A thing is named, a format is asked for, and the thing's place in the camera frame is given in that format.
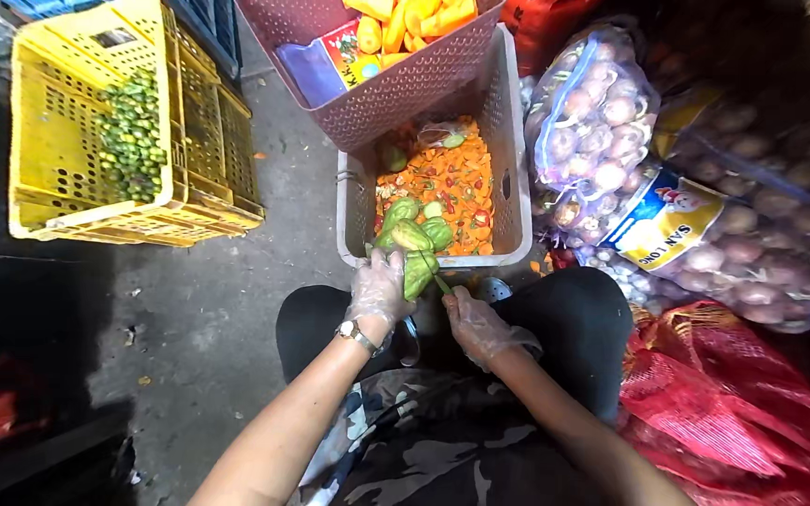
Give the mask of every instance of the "perforated basket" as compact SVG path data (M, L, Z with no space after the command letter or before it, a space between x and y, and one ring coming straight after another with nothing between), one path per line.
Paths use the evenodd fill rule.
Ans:
M477 75L502 0L478 0L480 16L435 40L321 107L311 108L275 49L288 42L307 45L358 17L342 0L239 0L255 38L274 63L296 102L311 115L337 149L351 152L393 128L402 118L429 107Z
M251 112L158 0L116 0L34 22L15 37L9 230L17 238L192 246L264 220L252 172ZM158 84L158 146L171 153L152 203L105 181L91 121L98 91L137 67Z
M507 266L530 251L533 239L530 183L524 160L518 89L514 39L505 25L500 24L492 34L480 75L417 116L419 121L444 121L461 114L473 116L491 155L495 254L436 257L442 268ZM337 249L343 261L354 267L355 259L365 257L365 243L375 237L375 188L381 164L373 144L350 154L341 151L338 164Z

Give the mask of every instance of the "concrete floor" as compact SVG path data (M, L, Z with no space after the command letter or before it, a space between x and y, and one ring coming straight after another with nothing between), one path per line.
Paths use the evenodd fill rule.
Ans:
M314 283L347 289L353 272L336 252L337 151L244 25L240 37L252 138L266 154L256 172L267 220L190 248L116 247L112 321L88 378L94 405L135 404L143 506L185 504L284 388L274 325L286 295Z

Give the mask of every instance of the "pink plastic basket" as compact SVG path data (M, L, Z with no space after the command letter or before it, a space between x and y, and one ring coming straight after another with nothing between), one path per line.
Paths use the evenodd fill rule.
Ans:
M473 79L483 64L504 0L478 0L480 16L377 77L318 108L309 108L293 78L276 57L288 42L306 45L358 17L341 0L239 0L255 38L274 63L299 107L305 109L343 152L374 140L403 118Z

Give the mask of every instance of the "yellow plastic crate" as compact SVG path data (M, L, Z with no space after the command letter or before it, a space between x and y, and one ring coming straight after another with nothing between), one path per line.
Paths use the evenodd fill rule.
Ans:
M15 37L9 231L17 238L188 247L264 221L251 112L158 0L116 0L34 22ZM99 168L98 92L137 67L158 83L158 146L169 152L151 203L118 201Z

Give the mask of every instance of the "hand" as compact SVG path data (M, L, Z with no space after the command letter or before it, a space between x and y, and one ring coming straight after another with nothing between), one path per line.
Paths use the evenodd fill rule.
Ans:
M466 288L456 286L453 292L455 294L443 297L452 335L465 355L484 371L489 371L489 361L506 348L523 345L542 352L533 334L525 328L508 325L488 304L474 299Z
M372 328L382 327L372 332L380 333L379 339L382 340L397 321L414 311L415 305L405 302L404 278L402 252L393 251L387 260L380 248L374 248L370 261L358 260L358 269L352 280L352 304L345 312L345 319L358 320L363 331L365 323ZM375 338L367 332L366 336L372 340Z

